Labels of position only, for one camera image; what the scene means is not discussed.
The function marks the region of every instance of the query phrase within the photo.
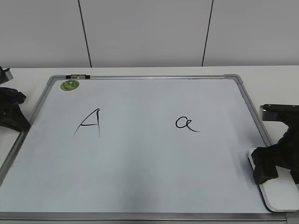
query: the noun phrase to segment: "green magnet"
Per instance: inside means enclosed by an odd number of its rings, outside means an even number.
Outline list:
[[[64,91],[71,91],[79,87],[79,82],[77,80],[67,80],[63,82],[60,88]]]

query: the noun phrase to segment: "white wall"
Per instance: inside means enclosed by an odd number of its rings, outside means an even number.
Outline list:
[[[214,0],[204,66],[298,65],[298,0]]]
[[[200,66],[211,0],[80,0],[93,67]]]
[[[80,0],[93,67],[200,66],[212,0]],[[214,0],[204,66],[298,65],[298,0]],[[2,67],[89,67],[78,0],[0,0]]]
[[[0,0],[2,67],[89,67],[76,0]]]

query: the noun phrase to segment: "black marker writing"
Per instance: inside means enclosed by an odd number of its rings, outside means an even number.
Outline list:
[[[178,121],[181,120],[182,118],[185,118],[185,119],[186,119],[186,124],[185,124],[184,126],[178,126]],[[187,128],[189,128],[189,130],[191,130],[191,131],[193,131],[193,132],[198,132],[198,131],[195,131],[195,130],[193,130],[193,129],[191,129],[191,128],[189,127],[189,124],[191,123],[191,121],[192,121],[192,120],[189,120],[189,119],[188,119],[187,117],[185,117],[185,116],[180,117],[180,118],[177,119],[177,121],[176,121],[176,127],[177,127],[177,128],[184,128],[184,127],[187,127]]]
[[[99,111],[100,111],[100,109],[97,108],[97,109],[95,109],[93,112],[91,112],[91,113],[90,113],[90,114],[89,114],[89,115],[88,115],[88,116],[81,122],[81,124],[77,127],[77,129],[76,129],[74,135],[76,134],[77,130],[78,130],[81,126],[92,126],[92,125],[97,125],[97,126],[98,126],[98,130],[99,130],[99,136],[100,136],[100,115],[99,115]],[[96,123],[96,124],[83,124],[84,121],[86,121],[86,119],[89,118],[93,113],[96,113],[96,115],[97,115],[97,123]]]

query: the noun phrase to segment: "white table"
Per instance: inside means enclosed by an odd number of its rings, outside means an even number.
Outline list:
[[[11,69],[14,79],[1,87],[15,88],[27,96],[21,105],[26,118],[44,90],[50,76],[68,74],[88,75],[223,75],[238,74],[255,105],[299,105],[299,66],[235,66],[235,67],[168,67],[168,68],[51,68]],[[265,122],[273,142],[278,141],[287,126],[280,122]],[[6,158],[18,133],[0,127],[0,164]]]

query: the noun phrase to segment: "whiteboard frame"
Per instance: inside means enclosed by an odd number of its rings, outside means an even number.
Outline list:
[[[85,75],[71,75],[71,79],[85,79]],[[238,86],[242,97],[250,111],[250,114],[261,134],[266,146],[272,145],[271,139],[259,119],[258,113],[253,106],[248,93],[246,92],[243,82],[238,75],[214,75],[214,76],[90,76],[90,80],[101,79],[233,79]],[[33,113],[29,119],[33,124],[39,114],[53,84],[58,80],[66,80],[66,75],[52,76],[41,94]],[[13,164],[18,152],[26,138],[27,133],[20,133],[4,163],[0,168],[0,187]],[[87,221],[96,223],[132,223],[142,221],[161,222],[161,221],[224,221],[224,222],[265,222],[272,221],[275,223],[285,223],[286,213],[56,213],[56,212],[1,212],[0,223],[86,223]]]

